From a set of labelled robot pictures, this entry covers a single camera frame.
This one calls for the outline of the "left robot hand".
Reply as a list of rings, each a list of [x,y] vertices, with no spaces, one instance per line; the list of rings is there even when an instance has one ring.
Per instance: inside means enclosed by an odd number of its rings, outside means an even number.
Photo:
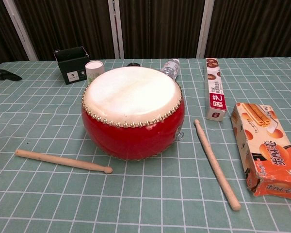
[[[0,80],[11,80],[11,81],[20,81],[22,78],[16,74],[13,74],[7,70],[0,69]]]

